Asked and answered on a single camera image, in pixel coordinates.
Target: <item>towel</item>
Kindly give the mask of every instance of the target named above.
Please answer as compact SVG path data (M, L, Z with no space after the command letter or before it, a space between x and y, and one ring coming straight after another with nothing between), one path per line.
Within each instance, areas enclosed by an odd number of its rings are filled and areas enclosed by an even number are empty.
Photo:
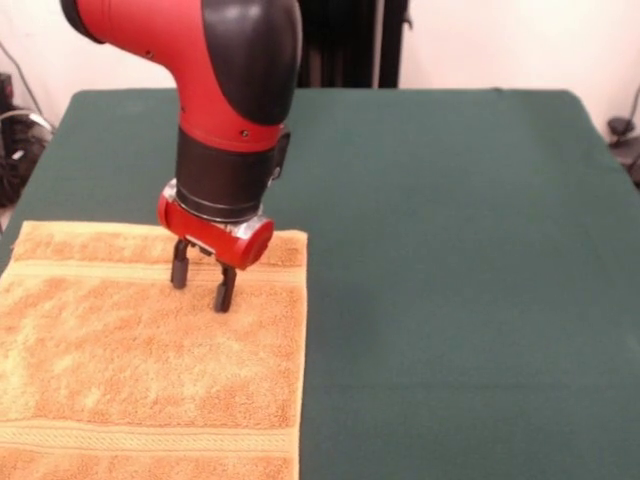
M307 236L219 265L160 227L25 222L0 277L0 480L294 480Z

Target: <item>black cable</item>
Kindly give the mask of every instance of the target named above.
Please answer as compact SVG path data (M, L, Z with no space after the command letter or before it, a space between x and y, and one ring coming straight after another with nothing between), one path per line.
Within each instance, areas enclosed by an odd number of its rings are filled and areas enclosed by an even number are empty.
M638 85L638 89L636 90L636 96L633 99L631 113L629 114L629 120L627 121L627 130L631 127L631 124L633 123L633 117L636 116L636 112L638 110L638 100L640 100L640 85Z
M2 41L0 41L0 50L2 50L2 52L6 55L6 57L9 59L9 61L11 63L13 63L13 66L16 67L16 70L18 71L18 75L20 75L20 78L22 79L22 83L24 84L24 87L27 89L27 93L29 93L29 96L31 97L31 100L33 101L33 104L36 107L36 110L38 110L38 113L40 115L42 115L42 109L40 108L40 104L38 103L38 100L36 99L36 96L33 94L33 91L31 90L31 87L29 86L29 82L27 82L27 79L24 76L24 72L22 71L22 68L20 67L20 64L13 57L13 55L11 55L9 50L7 50L7 47L4 46Z

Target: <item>towel stripe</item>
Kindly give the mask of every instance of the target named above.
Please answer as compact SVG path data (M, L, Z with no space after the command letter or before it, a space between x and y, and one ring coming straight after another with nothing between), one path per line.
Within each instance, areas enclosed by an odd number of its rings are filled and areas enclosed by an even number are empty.
M27 277L100 278L139 282L166 281L171 274L168 265L99 263L79 261L22 260L7 268L11 275ZM299 267L274 268L255 265L252 269L238 272L238 279L246 282L300 283L306 271ZM221 270L217 264L194 265L189 269L189 283L219 283Z
M0 424L0 446L54 453L278 454L291 455L296 432L88 426L75 422Z

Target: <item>green felt surface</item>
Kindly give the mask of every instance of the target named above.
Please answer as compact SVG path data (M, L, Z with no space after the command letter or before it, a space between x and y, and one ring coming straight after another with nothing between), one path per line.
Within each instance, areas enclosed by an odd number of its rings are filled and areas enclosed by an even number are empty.
M176 112L74 97L0 265L24 219L155 223ZM266 211L310 234L302 480L640 478L640 202L580 101L311 90L289 124Z

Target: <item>orange towel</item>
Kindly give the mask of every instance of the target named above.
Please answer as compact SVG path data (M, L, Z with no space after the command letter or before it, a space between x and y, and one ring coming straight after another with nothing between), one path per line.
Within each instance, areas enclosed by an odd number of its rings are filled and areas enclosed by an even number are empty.
M0 278L0 480L298 478L307 236L220 269L154 226L26 222Z

